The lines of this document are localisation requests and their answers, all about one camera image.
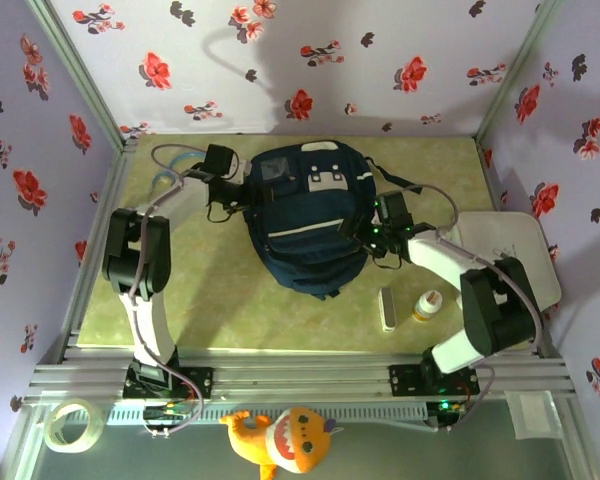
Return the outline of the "navy blue backpack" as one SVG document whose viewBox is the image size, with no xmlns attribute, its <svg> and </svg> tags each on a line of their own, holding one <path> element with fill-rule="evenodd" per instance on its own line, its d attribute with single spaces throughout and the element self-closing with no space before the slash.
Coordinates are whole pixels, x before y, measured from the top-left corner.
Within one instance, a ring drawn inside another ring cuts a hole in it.
<svg viewBox="0 0 600 480">
<path fill-rule="evenodd" d="M 252 158 L 246 184 L 254 187 L 253 204 L 243 218 L 256 253 L 281 286 L 325 300 L 360 274 L 368 253 L 338 227 L 347 217 L 371 212 L 375 172 L 397 187 L 421 191 L 335 140 Z"/>
</svg>

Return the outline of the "blue stethoscope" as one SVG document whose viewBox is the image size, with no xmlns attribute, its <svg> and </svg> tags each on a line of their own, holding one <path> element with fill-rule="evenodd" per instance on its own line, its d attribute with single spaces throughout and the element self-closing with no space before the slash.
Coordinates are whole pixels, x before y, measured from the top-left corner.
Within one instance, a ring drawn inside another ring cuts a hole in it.
<svg viewBox="0 0 600 480">
<path fill-rule="evenodd" d="M 190 151 L 176 155 L 169 161 L 165 170 L 161 170 L 154 176 L 152 186 L 173 185 L 180 176 L 185 176 L 192 168 L 195 159 L 203 159 L 204 156 L 204 151 Z"/>
</svg>

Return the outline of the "white oblong pencil case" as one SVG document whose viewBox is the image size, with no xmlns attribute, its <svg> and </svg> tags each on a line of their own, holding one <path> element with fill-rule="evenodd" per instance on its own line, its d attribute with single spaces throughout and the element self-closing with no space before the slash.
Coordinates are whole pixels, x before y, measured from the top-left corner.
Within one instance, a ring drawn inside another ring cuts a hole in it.
<svg viewBox="0 0 600 480">
<path fill-rule="evenodd" d="M 393 291 L 390 287 L 379 290 L 378 304 L 381 328 L 385 333 L 393 332 L 397 326 Z"/>
</svg>

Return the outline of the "yellow pill bottle white cap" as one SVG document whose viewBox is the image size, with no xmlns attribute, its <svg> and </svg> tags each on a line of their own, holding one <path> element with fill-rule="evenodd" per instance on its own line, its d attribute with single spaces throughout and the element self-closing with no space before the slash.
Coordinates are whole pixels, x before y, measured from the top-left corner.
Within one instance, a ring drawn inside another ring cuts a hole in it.
<svg viewBox="0 0 600 480">
<path fill-rule="evenodd" d="M 417 321 L 428 321 L 438 314 L 442 303 L 442 294 L 437 290 L 429 290 L 419 297 L 414 305 L 412 317 Z"/>
</svg>

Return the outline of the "white plastic case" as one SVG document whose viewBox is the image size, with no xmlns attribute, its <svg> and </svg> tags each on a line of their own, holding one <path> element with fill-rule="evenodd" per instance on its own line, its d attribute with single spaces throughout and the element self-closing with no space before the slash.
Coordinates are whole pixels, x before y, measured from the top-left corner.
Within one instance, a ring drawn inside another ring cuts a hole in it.
<svg viewBox="0 0 600 480">
<path fill-rule="evenodd" d="M 562 290 L 547 242 L 530 214 L 462 212 L 448 239 L 489 261 L 517 258 L 524 266 L 541 312 L 561 300 Z"/>
</svg>

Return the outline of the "orange shark plush toy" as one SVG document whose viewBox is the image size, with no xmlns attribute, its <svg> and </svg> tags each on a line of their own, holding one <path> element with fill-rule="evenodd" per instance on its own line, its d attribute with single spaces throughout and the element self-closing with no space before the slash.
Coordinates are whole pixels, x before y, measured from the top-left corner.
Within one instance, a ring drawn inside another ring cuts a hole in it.
<svg viewBox="0 0 600 480">
<path fill-rule="evenodd" d="M 275 480 L 278 470 L 306 474 L 326 458 L 332 437 L 341 430 L 333 418 L 307 407 L 290 407 L 276 418 L 247 410 L 219 419 L 232 450 L 259 467 L 259 480 Z"/>
</svg>

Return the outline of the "white paper patch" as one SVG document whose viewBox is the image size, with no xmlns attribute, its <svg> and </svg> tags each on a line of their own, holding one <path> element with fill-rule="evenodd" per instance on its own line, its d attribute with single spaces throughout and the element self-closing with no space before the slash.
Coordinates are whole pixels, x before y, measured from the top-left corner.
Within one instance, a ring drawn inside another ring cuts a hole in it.
<svg viewBox="0 0 600 480">
<path fill-rule="evenodd" d="M 560 416 L 549 391 L 506 391 L 505 399 L 517 440 L 562 437 Z"/>
</svg>

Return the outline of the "clear adhesive tape roll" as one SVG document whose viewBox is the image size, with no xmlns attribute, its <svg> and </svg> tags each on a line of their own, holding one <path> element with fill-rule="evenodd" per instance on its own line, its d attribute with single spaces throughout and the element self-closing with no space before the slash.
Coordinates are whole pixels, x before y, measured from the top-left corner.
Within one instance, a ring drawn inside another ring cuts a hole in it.
<svg viewBox="0 0 600 480">
<path fill-rule="evenodd" d="M 66 418 L 72 413 L 84 413 L 86 426 L 79 437 L 67 441 L 62 433 Z M 43 440 L 56 453 L 79 454 L 92 448 L 102 436 L 105 426 L 104 411 L 83 399 L 68 399 L 57 405 L 44 421 Z"/>
</svg>

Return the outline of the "aluminium frame rail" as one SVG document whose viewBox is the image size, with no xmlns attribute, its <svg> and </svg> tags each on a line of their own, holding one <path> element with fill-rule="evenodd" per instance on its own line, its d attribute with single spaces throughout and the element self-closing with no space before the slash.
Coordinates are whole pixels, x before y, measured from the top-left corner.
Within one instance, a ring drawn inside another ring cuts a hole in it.
<svg viewBox="0 0 600 480">
<path fill-rule="evenodd" d="M 39 365 L 23 395 L 25 404 L 54 404 L 69 397 L 115 402 L 122 399 L 127 349 L 70 348 L 59 364 Z M 495 356 L 471 370 L 480 393 L 474 396 L 394 397 L 388 367 L 419 364 L 414 355 L 285 351 L 182 351 L 182 367 L 214 370 L 216 404 L 355 403 L 502 399 L 506 391 L 549 391 L 572 398 L 575 386 L 566 364 L 520 352 Z"/>
</svg>

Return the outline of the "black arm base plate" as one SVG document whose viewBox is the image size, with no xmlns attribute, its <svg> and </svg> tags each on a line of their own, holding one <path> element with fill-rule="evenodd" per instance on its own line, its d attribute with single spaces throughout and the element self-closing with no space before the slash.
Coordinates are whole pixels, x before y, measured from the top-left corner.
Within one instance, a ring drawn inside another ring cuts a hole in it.
<svg viewBox="0 0 600 480">
<path fill-rule="evenodd" d="M 426 372 L 419 364 L 388 367 L 394 397 L 474 396 L 480 393 L 477 374 L 464 368 L 451 374 Z"/>
<path fill-rule="evenodd" d="M 180 367 L 177 371 L 200 390 L 202 397 L 211 398 L 214 370 L 210 367 Z M 191 389 L 179 377 L 159 367 L 132 364 L 126 372 L 122 396 L 124 399 L 176 399 L 189 397 Z"/>
</svg>

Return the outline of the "aluminium frame post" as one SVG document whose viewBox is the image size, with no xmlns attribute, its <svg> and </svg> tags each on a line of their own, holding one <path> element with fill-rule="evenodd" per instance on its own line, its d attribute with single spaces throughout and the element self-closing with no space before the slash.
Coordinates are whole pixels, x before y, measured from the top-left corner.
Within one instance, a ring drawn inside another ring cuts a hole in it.
<svg viewBox="0 0 600 480">
<path fill-rule="evenodd" d="M 489 129 L 496 120 L 499 110 L 504 105 L 507 96 L 513 90 L 517 78 L 524 70 L 526 64 L 530 61 L 534 52 L 539 48 L 539 45 L 547 32 L 551 29 L 559 11 L 568 1 L 569 0 L 542 0 L 538 3 L 533 22 L 509 66 L 508 73 L 498 87 L 496 95 L 474 135 L 474 140 L 477 144 L 480 144 L 486 137 Z"/>
<path fill-rule="evenodd" d="M 24 1 L 47 35 L 109 142 L 117 152 L 123 152 L 126 141 L 51 0 Z"/>
</svg>

